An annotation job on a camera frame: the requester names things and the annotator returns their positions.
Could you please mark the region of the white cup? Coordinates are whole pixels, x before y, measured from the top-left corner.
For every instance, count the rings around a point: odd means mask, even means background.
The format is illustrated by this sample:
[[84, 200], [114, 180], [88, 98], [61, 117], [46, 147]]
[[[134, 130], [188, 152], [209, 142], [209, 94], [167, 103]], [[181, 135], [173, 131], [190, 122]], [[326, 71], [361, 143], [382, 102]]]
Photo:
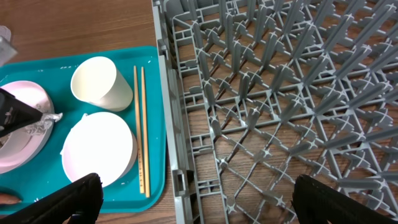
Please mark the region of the white cup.
[[122, 111], [133, 100], [132, 88], [115, 63], [102, 56], [80, 64], [72, 75], [70, 88], [78, 100], [111, 111]]

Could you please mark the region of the white bowl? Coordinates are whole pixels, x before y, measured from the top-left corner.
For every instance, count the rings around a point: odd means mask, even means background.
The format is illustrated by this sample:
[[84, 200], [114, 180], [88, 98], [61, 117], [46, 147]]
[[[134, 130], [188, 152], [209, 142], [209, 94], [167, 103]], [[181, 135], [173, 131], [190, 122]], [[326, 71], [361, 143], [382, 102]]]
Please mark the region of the white bowl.
[[60, 155], [71, 182], [95, 173], [107, 187], [133, 167], [137, 141], [120, 116], [109, 112], [84, 114], [68, 133]]

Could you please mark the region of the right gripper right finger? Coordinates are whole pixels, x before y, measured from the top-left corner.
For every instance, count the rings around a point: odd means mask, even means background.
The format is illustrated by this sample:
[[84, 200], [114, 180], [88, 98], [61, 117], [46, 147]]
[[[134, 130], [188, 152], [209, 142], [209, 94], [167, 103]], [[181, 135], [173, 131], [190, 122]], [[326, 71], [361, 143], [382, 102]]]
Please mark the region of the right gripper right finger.
[[397, 224], [305, 174], [295, 181], [292, 205], [300, 224]]

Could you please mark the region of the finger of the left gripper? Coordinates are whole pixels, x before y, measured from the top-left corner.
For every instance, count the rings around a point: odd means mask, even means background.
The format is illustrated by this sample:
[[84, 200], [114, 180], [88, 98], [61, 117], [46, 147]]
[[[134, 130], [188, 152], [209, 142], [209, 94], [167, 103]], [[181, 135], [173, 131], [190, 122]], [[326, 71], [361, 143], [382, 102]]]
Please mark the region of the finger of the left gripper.
[[40, 121], [43, 113], [1, 89], [1, 137]]

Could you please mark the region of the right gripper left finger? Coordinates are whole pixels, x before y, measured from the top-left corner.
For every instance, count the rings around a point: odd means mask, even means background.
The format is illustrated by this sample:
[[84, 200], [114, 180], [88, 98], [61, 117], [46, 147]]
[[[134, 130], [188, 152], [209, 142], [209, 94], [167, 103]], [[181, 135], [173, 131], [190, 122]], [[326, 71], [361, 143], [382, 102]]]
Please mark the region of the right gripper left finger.
[[1, 219], [2, 224], [94, 224], [103, 205], [98, 174], [90, 173], [41, 200]]

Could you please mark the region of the wooden chopstick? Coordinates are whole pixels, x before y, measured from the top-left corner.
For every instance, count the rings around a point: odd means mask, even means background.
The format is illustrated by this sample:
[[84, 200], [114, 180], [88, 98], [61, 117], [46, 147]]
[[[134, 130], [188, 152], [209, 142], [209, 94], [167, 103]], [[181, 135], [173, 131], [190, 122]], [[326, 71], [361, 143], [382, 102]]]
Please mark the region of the wooden chopstick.
[[137, 156], [138, 156], [138, 168], [139, 168], [139, 186], [140, 186], [140, 193], [144, 194], [145, 193], [144, 161], [142, 154], [141, 116], [140, 116], [139, 87], [138, 87], [136, 66], [134, 66], [134, 109], [136, 115], [136, 139], [137, 139]]
[[150, 197], [150, 171], [149, 171], [149, 144], [147, 129], [147, 102], [146, 102], [146, 81], [144, 67], [141, 67], [141, 96], [142, 96], [142, 119], [143, 119], [143, 145], [144, 145], [144, 180], [145, 194]]

